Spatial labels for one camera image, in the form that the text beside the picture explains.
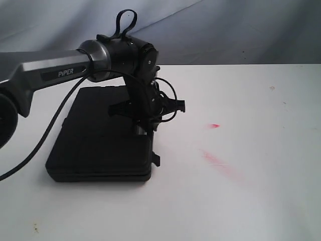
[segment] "black cable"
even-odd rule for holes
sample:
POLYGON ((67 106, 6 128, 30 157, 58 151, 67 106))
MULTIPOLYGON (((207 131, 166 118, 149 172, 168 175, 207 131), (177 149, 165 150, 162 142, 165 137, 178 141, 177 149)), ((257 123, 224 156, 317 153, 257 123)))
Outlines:
POLYGON ((158 80, 161 80, 163 82, 165 82, 173 91, 173 94, 174 94, 174 98, 175 98, 175 102, 176 102, 176 109, 175 109, 175 112, 174 114, 172 115, 172 117, 168 118, 168 119, 160 119, 160 120, 157 120, 157 122, 159 123, 164 123, 164 122, 170 122, 172 119, 175 118, 176 114, 177 114, 177 106, 178 106, 178 101, 177 101, 177 95, 176 95, 176 92, 174 90, 174 87, 171 85, 171 83, 169 83, 167 80, 165 79, 162 79, 162 78, 159 78, 159 77, 155 77, 155 79, 158 79, 158 80))
MULTIPOLYGON (((138 81, 134 76, 130 75, 130 74, 126 74, 126 73, 122 73, 120 71, 115 71, 115 70, 109 70, 109 69, 100 69, 100 70, 96 70, 94 73, 99 73, 99 72, 114 72, 114 73, 119 73, 122 74, 124 76, 130 77, 131 79, 137 81, 140 83, 140 81, 138 81)), ((56 113, 54 114, 54 116, 52 117, 51 121, 49 122, 49 125, 47 127, 47 129, 45 130, 44 134, 42 135, 40 141, 38 142, 38 144, 36 145, 36 147, 31 151, 31 153, 21 162, 19 163, 17 166, 15 166, 14 168, 12 168, 10 171, 2 174, 0 176, 0 181, 5 180, 6 178, 12 176, 13 174, 15 174, 17 171, 19 171, 20 169, 22 169, 34 156, 35 154, 39 151, 40 147, 43 145, 43 143, 45 142, 49 132, 51 131, 55 121, 57 120, 61 110, 63 109, 64 105, 66 104, 67 100, 69 99, 69 97, 72 95, 72 93, 78 88, 78 86, 84 82, 89 76, 91 75, 91 73, 86 74, 84 77, 82 77, 75 85, 74 87, 72 87, 72 89, 68 92, 68 94, 66 95, 66 97, 63 99, 63 101, 61 102, 60 106, 58 107, 56 113)))

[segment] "piper logo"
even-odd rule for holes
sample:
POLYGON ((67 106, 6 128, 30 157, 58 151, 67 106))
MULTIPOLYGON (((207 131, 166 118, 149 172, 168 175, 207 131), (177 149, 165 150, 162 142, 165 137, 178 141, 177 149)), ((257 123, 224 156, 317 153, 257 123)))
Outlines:
POLYGON ((74 69, 66 69, 66 70, 63 70, 63 71, 59 71, 58 77, 71 75, 71 74, 73 74, 73 72, 74 72, 74 69))

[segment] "black strap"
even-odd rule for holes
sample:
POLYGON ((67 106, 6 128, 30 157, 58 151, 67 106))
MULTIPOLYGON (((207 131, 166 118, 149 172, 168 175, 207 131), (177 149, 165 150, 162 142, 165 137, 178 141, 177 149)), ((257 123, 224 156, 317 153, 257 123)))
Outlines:
POLYGON ((133 27, 135 27, 137 22, 137 13, 132 10, 132 9, 125 9, 123 11, 120 11, 116 17, 116 31, 114 33, 113 36, 111 37, 107 37, 105 35, 102 34, 98 34, 97 35, 97 40, 102 41, 102 42, 106 42, 112 39, 119 39, 121 37, 122 40, 124 40, 126 38, 126 34, 128 31, 130 31, 133 27), (134 18, 132 19, 130 25, 124 29, 124 31, 122 33, 120 33, 120 19, 121 16, 125 13, 125 12, 132 12, 134 13, 134 18))

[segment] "red stain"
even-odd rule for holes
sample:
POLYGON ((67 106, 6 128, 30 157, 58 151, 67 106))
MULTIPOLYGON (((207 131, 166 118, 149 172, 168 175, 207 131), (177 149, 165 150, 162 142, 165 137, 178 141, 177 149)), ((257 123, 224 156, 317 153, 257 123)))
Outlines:
POLYGON ((243 181, 243 177, 233 167, 229 166, 228 164, 225 164, 209 152, 203 150, 201 151, 203 152, 204 159, 214 164, 216 168, 225 176, 227 176, 230 179, 233 179, 234 181, 243 181))
POLYGON ((210 129, 214 129, 214 128, 220 127, 220 125, 218 125, 218 124, 209 124, 208 127, 210 129))

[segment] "white tabletop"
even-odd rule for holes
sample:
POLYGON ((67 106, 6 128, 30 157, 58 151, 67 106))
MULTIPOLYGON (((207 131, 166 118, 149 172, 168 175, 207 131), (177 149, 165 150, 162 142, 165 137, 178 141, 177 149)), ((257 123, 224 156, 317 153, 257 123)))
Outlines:
MULTIPOLYGON (((45 162, 73 95, 37 155, 0 183, 1 240, 320 240, 321 65, 163 66, 159 77, 186 113, 156 132, 152 178, 49 177, 45 162)), ((1 173, 33 149, 75 82, 35 93, 0 150, 1 173)))

